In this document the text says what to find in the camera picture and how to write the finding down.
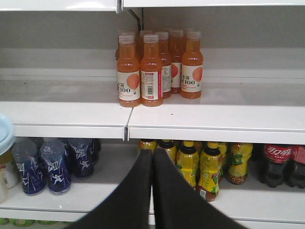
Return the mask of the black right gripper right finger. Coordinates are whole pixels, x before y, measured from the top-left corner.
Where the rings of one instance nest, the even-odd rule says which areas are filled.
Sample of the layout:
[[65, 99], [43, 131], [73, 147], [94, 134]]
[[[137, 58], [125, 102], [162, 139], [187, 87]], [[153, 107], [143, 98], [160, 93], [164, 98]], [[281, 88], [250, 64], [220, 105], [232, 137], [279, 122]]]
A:
[[195, 192], [164, 149], [153, 153], [153, 208], [157, 229], [245, 229]]

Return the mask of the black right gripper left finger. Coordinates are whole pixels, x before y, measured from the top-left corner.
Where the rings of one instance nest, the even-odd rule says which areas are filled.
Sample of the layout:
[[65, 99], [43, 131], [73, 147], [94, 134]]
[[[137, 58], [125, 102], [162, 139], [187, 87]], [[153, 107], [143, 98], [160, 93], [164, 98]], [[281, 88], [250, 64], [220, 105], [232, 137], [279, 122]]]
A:
[[152, 150], [141, 150], [117, 188], [68, 229], [147, 229], [151, 198]]

